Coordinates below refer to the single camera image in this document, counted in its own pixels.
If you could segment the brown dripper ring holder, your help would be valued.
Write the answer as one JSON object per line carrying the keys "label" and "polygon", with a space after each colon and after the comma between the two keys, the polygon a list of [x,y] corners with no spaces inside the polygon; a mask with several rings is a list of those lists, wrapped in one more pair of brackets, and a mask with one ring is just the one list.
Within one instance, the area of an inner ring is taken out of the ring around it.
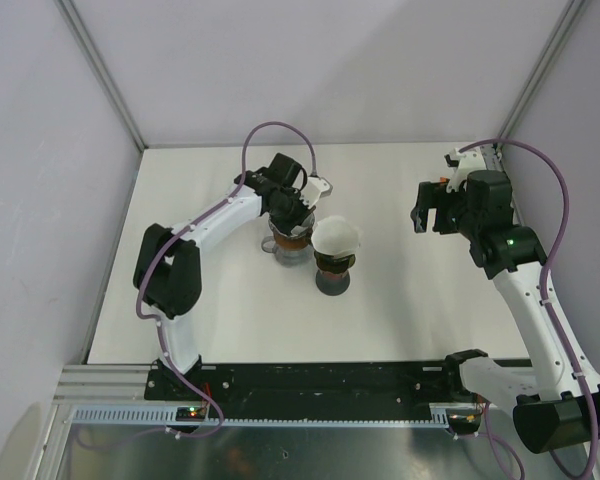
{"label": "brown dripper ring holder", "polygon": [[285,235],[281,232],[274,231],[273,238],[275,244],[282,249],[290,251],[299,251],[307,248],[311,244],[312,230],[306,230],[298,235]]}

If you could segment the clear glass server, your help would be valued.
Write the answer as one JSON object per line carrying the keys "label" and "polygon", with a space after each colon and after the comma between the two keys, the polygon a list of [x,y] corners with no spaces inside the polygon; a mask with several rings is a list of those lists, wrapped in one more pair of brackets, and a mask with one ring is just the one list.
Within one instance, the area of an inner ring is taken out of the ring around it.
{"label": "clear glass server", "polygon": [[295,267],[307,263],[312,255],[311,245],[299,251],[290,251],[279,248],[273,235],[265,237],[261,241],[261,250],[272,254],[277,263],[285,267]]}

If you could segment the dark olive dripper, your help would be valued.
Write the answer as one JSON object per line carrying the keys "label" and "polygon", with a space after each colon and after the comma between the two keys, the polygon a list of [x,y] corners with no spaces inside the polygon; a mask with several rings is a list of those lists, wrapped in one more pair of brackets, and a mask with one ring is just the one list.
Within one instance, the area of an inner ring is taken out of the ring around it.
{"label": "dark olive dripper", "polygon": [[355,254],[336,257],[315,251],[314,258],[319,271],[332,275],[344,275],[356,262]]}

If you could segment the red and grey carafe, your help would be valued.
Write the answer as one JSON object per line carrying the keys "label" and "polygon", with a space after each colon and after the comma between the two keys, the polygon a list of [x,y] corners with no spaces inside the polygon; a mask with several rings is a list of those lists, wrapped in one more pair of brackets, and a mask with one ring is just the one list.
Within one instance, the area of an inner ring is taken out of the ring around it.
{"label": "red and grey carafe", "polygon": [[350,286],[350,274],[348,271],[343,273],[332,273],[323,270],[317,270],[315,283],[320,292],[327,296],[342,295]]}

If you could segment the white paper coffee filter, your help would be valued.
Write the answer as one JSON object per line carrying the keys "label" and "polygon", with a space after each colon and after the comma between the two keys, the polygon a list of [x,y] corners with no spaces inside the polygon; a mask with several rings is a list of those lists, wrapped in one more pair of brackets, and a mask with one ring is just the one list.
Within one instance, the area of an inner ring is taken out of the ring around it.
{"label": "white paper coffee filter", "polygon": [[305,226],[296,225],[290,230],[288,236],[289,237],[299,237],[299,236],[303,235],[306,232],[306,230],[307,230],[307,228]]}

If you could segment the clear ribbed glass dripper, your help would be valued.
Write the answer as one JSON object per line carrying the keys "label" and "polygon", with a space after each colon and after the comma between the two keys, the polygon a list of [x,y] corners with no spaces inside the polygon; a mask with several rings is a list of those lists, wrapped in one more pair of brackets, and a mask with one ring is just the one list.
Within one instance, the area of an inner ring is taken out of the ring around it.
{"label": "clear ribbed glass dripper", "polygon": [[[313,225],[315,223],[315,215],[313,213],[310,213],[299,225],[305,226],[307,228],[306,232],[299,236],[305,236],[308,235],[309,231],[313,228]],[[289,237],[288,234],[290,232],[290,230],[294,227],[292,227],[288,232],[285,232],[283,230],[281,230],[278,226],[276,226],[271,220],[268,221],[269,224],[269,228],[270,230],[275,233],[275,234],[279,234],[282,235],[283,237],[287,237],[287,238],[299,238],[299,237]]]}

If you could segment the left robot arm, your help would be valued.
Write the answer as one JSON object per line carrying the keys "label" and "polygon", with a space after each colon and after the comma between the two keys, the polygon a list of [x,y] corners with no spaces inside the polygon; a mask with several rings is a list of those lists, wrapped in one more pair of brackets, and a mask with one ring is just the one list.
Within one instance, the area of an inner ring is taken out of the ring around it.
{"label": "left robot arm", "polygon": [[190,399],[201,387],[201,376],[192,369],[200,354],[191,311],[202,293],[204,254],[242,225],[265,216],[271,234],[262,241],[262,250],[285,267],[306,263],[315,208],[331,190],[327,180],[278,153],[267,166],[244,169],[222,199],[194,219],[146,229],[133,274],[136,306],[147,306],[149,311],[138,316],[156,323],[161,359],[171,369],[165,385],[177,398]]}

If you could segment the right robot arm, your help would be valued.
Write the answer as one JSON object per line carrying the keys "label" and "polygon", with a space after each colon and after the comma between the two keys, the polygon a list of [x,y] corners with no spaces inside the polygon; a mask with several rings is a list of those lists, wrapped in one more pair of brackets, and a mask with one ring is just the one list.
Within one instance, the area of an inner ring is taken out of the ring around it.
{"label": "right robot arm", "polygon": [[533,229],[514,221],[511,182],[503,172],[477,170],[459,186],[422,182],[411,211],[414,230],[460,234],[508,306],[533,367],[533,379],[499,366],[479,349],[449,354],[441,376],[453,401],[471,394],[513,420],[525,447],[544,453],[600,439],[600,375],[588,362],[541,272],[547,256]]}

